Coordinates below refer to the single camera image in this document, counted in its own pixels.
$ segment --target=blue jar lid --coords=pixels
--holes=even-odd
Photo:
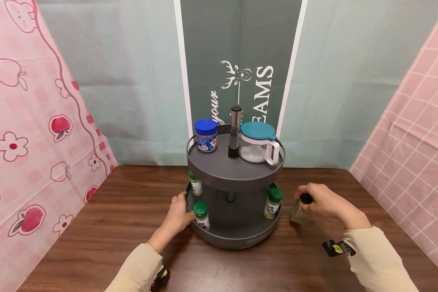
[[[213,120],[199,120],[195,123],[195,130],[198,135],[213,135],[218,130],[218,124]]]
[[[247,122],[240,127],[240,132],[247,138],[254,140],[269,140],[277,139],[276,131],[273,126],[263,122]]]

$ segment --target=teal lid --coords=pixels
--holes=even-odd
[[[254,140],[269,140],[274,141],[277,139],[275,136],[276,131],[273,126],[262,122],[247,122],[240,127],[240,133],[245,137]]]
[[[193,206],[193,211],[195,212],[196,218],[203,219],[208,215],[208,206],[204,202],[197,202]]]

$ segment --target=wooden table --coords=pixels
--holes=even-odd
[[[186,167],[118,166],[75,217],[19,291],[103,291],[129,253],[163,222],[172,196],[188,182]],[[299,228],[288,213],[297,186],[328,185],[366,212],[384,230],[413,282],[438,291],[438,268],[346,170],[284,169],[277,184],[283,212],[274,233],[249,249],[216,248],[187,228],[164,252],[172,275],[164,291],[357,292],[364,291],[345,256],[329,258],[321,247],[340,240],[339,222],[312,219]]]

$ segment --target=salt grinder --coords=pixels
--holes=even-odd
[[[240,121],[242,119],[242,108],[238,105],[230,109],[230,141],[229,153],[230,159],[237,159],[238,154],[238,131],[240,130]]]

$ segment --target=white border stripe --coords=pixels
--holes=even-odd
[[[183,95],[185,96],[185,111],[187,114],[188,138],[190,138],[193,135],[193,124],[191,123],[187,60],[185,56],[185,41],[183,40],[182,9],[180,7],[180,0],[174,0],[174,6],[175,6],[175,19],[177,23],[178,47],[180,49],[180,66],[182,67]]]
[[[294,46],[292,47],[292,55],[290,55],[289,72],[287,72],[286,86],[284,87],[281,111],[279,112],[279,121],[277,122],[277,137],[281,135],[282,122],[284,119],[284,113],[286,111],[287,97],[289,96],[290,83],[292,82],[292,74],[294,73],[295,58],[297,56],[298,43],[300,41],[300,35],[302,34],[302,27],[304,25],[307,3],[308,0],[302,0],[302,7],[300,7],[300,14],[298,16],[297,28],[295,31]]]

